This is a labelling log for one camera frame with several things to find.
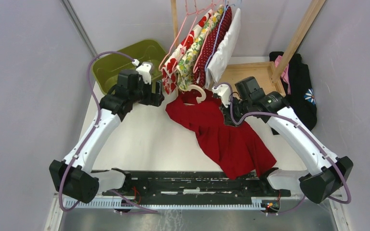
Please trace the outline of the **cream plastic hanger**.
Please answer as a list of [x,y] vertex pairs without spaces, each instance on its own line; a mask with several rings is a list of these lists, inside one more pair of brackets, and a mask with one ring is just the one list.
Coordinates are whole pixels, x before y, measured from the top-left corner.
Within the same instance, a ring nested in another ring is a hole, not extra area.
[[206,97],[207,97],[205,90],[202,87],[195,85],[195,84],[189,85],[187,89],[185,90],[185,92],[189,92],[190,94],[192,93],[193,97],[195,98],[195,103],[185,102],[184,103],[185,105],[200,104],[201,102],[206,100]]

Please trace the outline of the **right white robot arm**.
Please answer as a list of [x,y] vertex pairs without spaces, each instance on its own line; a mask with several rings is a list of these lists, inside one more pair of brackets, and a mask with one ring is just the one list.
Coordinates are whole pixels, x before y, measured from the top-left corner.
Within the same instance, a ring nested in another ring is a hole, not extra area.
[[212,88],[220,98],[220,110],[225,125],[238,127],[246,118],[261,119],[276,131],[298,154],[305,170],[283,170],[273,168],[264,174],[259,191],[272,196],[278,190],[300,192],[311,202],[319,204],[331,199],[341,204],[352,201],[347,180],[354,163],[347,157],[339,157],[304,125],[279,92],[265,93],[254,77],[245,78],[235,84],[238,97],[234,97],[232,86],[219,83]]

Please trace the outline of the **red skirt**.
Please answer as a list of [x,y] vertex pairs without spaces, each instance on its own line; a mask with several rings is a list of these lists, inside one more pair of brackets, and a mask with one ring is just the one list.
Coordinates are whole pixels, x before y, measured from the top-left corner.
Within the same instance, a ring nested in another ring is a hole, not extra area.
[[232,180],[252,171],[260,176],[273,168],[276,159],[252,127],[247,122],[238,127],[225,125],[220,99],[205,92],[201,103],[196,93],[180,93],[166,106],[170,119],[194,132],[203,153]]

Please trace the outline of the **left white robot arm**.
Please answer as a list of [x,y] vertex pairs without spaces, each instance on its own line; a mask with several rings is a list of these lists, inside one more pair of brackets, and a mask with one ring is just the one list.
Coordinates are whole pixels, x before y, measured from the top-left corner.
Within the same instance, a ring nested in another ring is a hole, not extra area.
[[53,160],[49,165],[55,189],[60,195],[78,202],[89,203],[100,192],[114,189],[125,196],[132,190],[132,182],[124,173],[105,170],[93,173],[93,165],[111,133],[121,124],[136,103],[161,106],[162,81],[152,83],[147,71],[122,70],[117,83],[100,100],[90,127],[63,160]]

